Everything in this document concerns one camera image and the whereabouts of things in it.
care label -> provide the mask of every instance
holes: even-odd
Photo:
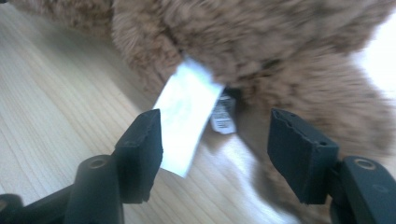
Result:
[[[166,83],[154,108],[161,110],[161,168],[185,177],[195,149],[224,86],[212,72],[186,57]]]
[[[235,123],[233,122],[234,111],[235,99],[224,92],[216,103],[210,117],[213,130],[222,134],[236,133]]]

wooden floor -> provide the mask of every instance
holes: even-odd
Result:
[[[154,101],[111,43],[0,5],[0,194],[28,204],[72,184]],[[189,176],[161,170],[148,203],[124,206],[126,223],[294,223],[258,176],[236,135],[207,129]]]

clamp jaw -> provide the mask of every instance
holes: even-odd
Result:
[[[268,155],[305,204],[332,197],[332,223],[396,223],[396,181],[378,162],[350,156],[297,115],[273,109]]]
[[[83,161],[73,185],[23,206],[15,194],[0,195],[2,224],[121,224],[123,203],[149,200],[163,159],[159,109],[139,115],[112,155]]]

screw hole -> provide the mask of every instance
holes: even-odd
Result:
[[[372,163],[372,162],[370,162],[370,161],[367,161],[367,160],[356,159],[356,160],[355,160],[355,163],[356,163],[360,168],[363,168],[363,169],[366,169],[366,170],[375,170],[375,169],[376,169],[375,164]]]
[[[96,159],[94,161],[91,161],[89,167],[91,169],[97,169],[99,167],[102,167],[102,166],[106,165],[106,163],[107,163],[107,161],[104,160],[104,159]]]

teddy bear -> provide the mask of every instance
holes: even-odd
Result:
[[[350,60],[396,0],[8,0],[84,34],[111,39],[148,91],[159,93],[186,55],[243,93],[264,119],[298,114],[340,145],[340,158],[392,153],[391,106]],[[329,205],[303,205],[266,153],[277,197],[304,223],[330,223]]]

